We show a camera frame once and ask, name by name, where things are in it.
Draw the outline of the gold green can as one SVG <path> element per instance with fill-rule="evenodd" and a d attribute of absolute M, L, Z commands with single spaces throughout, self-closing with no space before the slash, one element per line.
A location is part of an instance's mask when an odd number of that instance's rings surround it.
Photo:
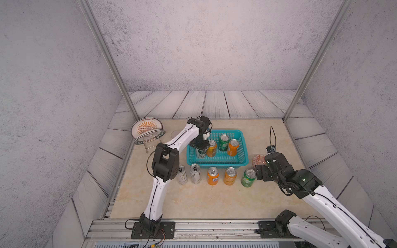
<path fill-rule="evenodd" d="M 198 159 L 204 159 L 206 157 L 206 149 L 196 149 L 196 156 Z"/>

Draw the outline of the white Monster can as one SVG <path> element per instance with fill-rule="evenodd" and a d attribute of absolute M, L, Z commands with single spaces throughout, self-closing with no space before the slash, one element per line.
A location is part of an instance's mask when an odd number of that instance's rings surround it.
<path fill-rule="evenodd" d="M 188 177 L 185 167 L 181 164 L 178 169 L 177 180 L 180 185 L 185 185 L 188 182 Z"/>
<path fill-rule="evenodd" d="M 190 174 L 191 174 L 192 182 L 193 182 L 194 184 L 199 184 L 199 183 L 200 183 L 200 181 L 201 181 L 201 175 L 200 175 L 200 173 L 201 173 L 201 168 L 200 168 L 200 166 L 199 166 L 198 164 L 196 164 L 196 163 L 193 163 L 193 164 L 190 166 Z"/>

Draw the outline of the teal plastic basket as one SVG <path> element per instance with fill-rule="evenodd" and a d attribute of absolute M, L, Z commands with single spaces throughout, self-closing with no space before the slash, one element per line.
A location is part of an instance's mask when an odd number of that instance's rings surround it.
<path fill-rule="evenodd" d="M 186 151 L 187 164 L 191 165 L 196 163 L 200 167 L 215 166 L 218 168 L 241 167 L 248 165 L 249 156 L 243 132 L 237 129 L 213 129 L 209 139 L 214 140 L 217 142 L 217 145 L 219 145 L 219 139 L 223 134 L 226 134 L 230 140 L 236 139 L 239 142 L 236 156 L 231 157 L 226 151 L 220 151 L 217 149 L 214 157 L 206 156 L 205 158 L 200 159 L 196 155 L 196 150 L 191 146 L 188 146 Z"/>

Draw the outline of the orange fanta can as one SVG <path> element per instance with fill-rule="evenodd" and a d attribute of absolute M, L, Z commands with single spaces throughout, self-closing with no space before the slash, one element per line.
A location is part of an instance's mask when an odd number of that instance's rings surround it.
<path fill-rule="evenodd" d="M 231 139 L 228 148 L 227 148 L 227 154 L 230 157 L 234 157 L 238 154 L 238 148 L 239 148 L 239 141 L 236 139 Z"/>
<path fill-rule="evenodd" d="M 207 172 L 208 184 L 211 186 L 215 186 L 218 183 L 218 180 L 219 180 L 219 170 L 214 166 L 210 167 Z"/>

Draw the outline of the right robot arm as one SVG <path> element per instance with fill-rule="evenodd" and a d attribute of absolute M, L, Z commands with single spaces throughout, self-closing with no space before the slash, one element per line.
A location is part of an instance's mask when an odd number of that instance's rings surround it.
<path fill-rule="evenodd" d="M 350 213 L 309 170 L 294 170 L 288 163 L 271 159 L 255 167 L 257 179 L 274 181 L 286 196 L 296 195 L 313 207 L 339 233 L 338 236 L 303 220 L 290 210 L 275 218 L 273 230 L 258 229 L 257 233 L 301 238 L 318 248 L 395 248 L 397 242 L 384 239 Z"/>

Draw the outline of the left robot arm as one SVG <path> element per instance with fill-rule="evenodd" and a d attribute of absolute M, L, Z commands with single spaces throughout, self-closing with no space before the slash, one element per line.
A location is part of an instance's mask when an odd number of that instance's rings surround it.
<path fill-rule="evenodd" d="M 208 138 L 212 130 L 212 123 L 208 117 L 189 117 L 184 129 L 172 140 L 159 143 L 156 146 L 152 162 L 153 187 L 148 205 L 141 214 L 139 223 L 151 236 L 158 234 L 162 218 L 162 208 L 169 183 L 179 170 L 180 154 L 191 146 L 199 150 L 209 147 Z"/>

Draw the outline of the decorated plate on stand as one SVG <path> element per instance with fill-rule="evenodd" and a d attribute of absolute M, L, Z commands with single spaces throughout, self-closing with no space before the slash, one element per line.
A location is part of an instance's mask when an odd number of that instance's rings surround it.
<path fill-rule="evenodd" d="M 156 118 L 143 118 L 136 121 L 131 127 L 131 136 L 137 138 L 151 130 L 162 129 L 163 124 Z"/>

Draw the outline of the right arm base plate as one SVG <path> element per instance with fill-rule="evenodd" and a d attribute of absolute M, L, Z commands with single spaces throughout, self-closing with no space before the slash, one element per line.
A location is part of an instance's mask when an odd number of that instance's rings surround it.
<path fill-rule="evenodd" d="M 261 238 L 287 238 L 290 236 L 287 225 L 280 221 L 259 221 L 254 231 Z"/>

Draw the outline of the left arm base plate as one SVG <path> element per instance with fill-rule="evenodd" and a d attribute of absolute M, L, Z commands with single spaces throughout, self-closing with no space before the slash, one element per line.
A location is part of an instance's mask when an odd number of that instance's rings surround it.
<path fill-rule="evenodd" d="M 132 228 L 131 239 L 173 239 L 175 222 L 160 221 L 155 223 L 135 222 Z"/>

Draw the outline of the aluminium mounting rail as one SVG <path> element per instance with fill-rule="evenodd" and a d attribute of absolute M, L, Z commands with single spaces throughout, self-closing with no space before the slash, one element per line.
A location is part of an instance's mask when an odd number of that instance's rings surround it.
<path fill-rule="evenodd" d="M 131 239 L 135 220 L 94 221 L 83 243 L 85 248 L 278 248 L 310 247 L 307 241 L 294 236 L 261 238 L 254 231 L 264 220 L 166 220 L 175 222 L 173 239 Z"/>

